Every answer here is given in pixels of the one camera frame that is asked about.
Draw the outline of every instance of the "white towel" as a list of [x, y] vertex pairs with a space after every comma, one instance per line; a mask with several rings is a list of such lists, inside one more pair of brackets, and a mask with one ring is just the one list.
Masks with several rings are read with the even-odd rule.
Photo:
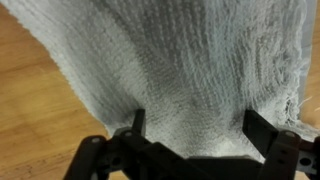
[[147, 138], [182, 156], [259, 158], [241, 131], [248, 108], [319, 134], [297, 118], [304, 0], [1, 2], [110, 134], [137, 108]]

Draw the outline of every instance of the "wooden floor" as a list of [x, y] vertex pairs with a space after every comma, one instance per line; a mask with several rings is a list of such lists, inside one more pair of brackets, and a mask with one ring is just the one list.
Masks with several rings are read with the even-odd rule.
[[[320, 128], [320, 16], [302, 119]], [[62, 179], [82, 138], [107, 135], [43, 46], [0, 5], [0, 180]], [[124, 179], [118, 174], [113, 179]]]

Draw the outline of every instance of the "cloth fold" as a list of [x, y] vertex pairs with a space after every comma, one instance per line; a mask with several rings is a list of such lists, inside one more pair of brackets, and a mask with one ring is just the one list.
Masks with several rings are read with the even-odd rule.
[[108, 132], [145, 108], [147, 138], [182, 156], [259, 153], [245, 109], [301, 123], [303, 0], [1, 0], [49, 51]]

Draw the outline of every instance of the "black mechanical part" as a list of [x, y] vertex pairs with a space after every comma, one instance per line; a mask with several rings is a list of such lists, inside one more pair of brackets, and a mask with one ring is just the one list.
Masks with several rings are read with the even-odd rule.
[[246, 157], [184, 159], [145, 136], [145, 110], [136, 111], [132, 127], [118, 129], [112, 139], [85, 138], [65, 180], [105, 180], [122, 170], [132, 180], [293, 179], [296, 169], [320, 180], [320, 137], [308, 142], [291, 131], [278, 131], [253, 110], [245, 113], [243, 132], [266, 158], [264, 164]]

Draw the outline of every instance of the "gray towel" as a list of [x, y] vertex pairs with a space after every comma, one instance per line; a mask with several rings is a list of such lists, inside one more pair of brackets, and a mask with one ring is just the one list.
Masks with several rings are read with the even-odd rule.
[[303, 0], [1, 0], [112, 134], [147, 112], [147, 138], [182, 156], [259, 153], [244, 110], [298, 120]]

